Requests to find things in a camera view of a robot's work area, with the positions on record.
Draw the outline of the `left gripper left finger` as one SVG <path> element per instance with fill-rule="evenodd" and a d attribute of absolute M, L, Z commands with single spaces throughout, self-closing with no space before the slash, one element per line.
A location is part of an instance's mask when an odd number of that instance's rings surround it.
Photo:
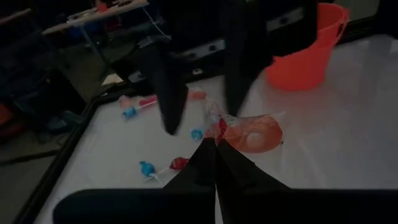
<path fill-rule="evenodd" d="M 163 189 L 215 188 L 216 144 L 213 138 L 202 140 L 188 164 Z"/>

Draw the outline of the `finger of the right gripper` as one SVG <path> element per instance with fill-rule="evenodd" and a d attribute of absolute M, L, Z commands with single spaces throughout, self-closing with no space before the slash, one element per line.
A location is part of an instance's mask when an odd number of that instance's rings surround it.
<path fill-rule="evenodd" d="M 227 111 L 237 116 L 259 74 L 272 63 L 267 34 L 258 30 L 226 35 L 224 98 Z"/>
<path fill-rule="evenodd" d="M 178 131 L 187 100 L 188 88 L 182 78 L 182 63 L 172 58 L 159 44 L 147 48 L 149 64 L 146 78 L 154 89 L 165 131 Z"/>

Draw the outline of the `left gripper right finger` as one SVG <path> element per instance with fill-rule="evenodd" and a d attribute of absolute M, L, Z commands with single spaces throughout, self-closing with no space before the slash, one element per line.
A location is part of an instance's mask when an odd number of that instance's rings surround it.
<path fill-rule="evenodd" d="M 218 182 L 236 184 L 240 189 L 288 190 L 289 187 L 261 170 L 253 161 L 221 140 L 216 150 Z"/>

